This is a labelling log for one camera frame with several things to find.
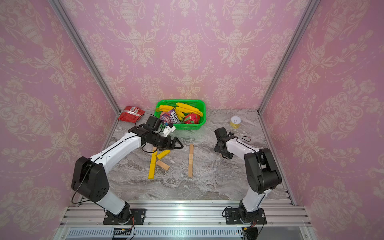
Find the wooden block three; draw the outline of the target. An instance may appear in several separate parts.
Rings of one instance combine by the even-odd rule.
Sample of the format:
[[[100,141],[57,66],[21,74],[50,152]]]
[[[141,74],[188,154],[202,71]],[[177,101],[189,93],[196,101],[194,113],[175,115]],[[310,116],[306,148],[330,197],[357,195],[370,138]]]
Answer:
[[[193,177],[193,165],[188,166],[188,177],[189,178]]]

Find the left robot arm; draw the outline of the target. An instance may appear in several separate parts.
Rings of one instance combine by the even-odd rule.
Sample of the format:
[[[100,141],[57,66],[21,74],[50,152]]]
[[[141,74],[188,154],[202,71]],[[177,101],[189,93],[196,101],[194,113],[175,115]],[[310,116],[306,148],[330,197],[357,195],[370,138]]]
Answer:
[[[135,125],[114,144],[89,158],[80,157],[74,168],[71,188],[75,194],[87,198],[105,210],[106,216],[118,224],[132,224],[134,215],[129,203],[119,198],[111,189],[108,172],[125,156],[145,145],[160,151],[183,149],[172,124],[161,129],[161,120],[153,115],[146,123]]]

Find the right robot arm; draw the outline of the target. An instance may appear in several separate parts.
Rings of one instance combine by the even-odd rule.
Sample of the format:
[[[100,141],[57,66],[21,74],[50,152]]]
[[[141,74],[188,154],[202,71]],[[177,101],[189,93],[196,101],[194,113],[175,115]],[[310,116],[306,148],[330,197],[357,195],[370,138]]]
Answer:
[[[258,149],[240,140],[232,132],[225,128],[215,130],[217,143],[214,151],[230,160],[237,157],[244,161],[249,189],[245,197],[240,201],[239,207],[232,213],[226,214],[228,224],[235,224],[233,215],[244,224],[264,225],[267,223],[265,212],[261,208],[267,195],[282,183],[282,176],[276,160],[268,148]]]

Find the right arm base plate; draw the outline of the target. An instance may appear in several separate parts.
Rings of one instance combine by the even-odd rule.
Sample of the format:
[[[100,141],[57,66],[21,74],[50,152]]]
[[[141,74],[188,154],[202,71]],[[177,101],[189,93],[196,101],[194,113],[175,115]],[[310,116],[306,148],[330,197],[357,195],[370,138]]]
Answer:
[[[266,215],[263,209],[254,212],[247,212],[243,207],[237,209],[227,207],[222,212],[222,217],[226,219],[227,225],[265,225]]]

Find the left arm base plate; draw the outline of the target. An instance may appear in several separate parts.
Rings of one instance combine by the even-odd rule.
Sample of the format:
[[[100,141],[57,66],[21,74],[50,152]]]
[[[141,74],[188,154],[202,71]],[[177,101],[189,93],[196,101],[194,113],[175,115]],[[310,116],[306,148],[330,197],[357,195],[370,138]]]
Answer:
[[[110,211],[106,211],[103,225],[143,225],[146,218],[146,209],[129,209],[123,210],[120,214],[115,215]]]

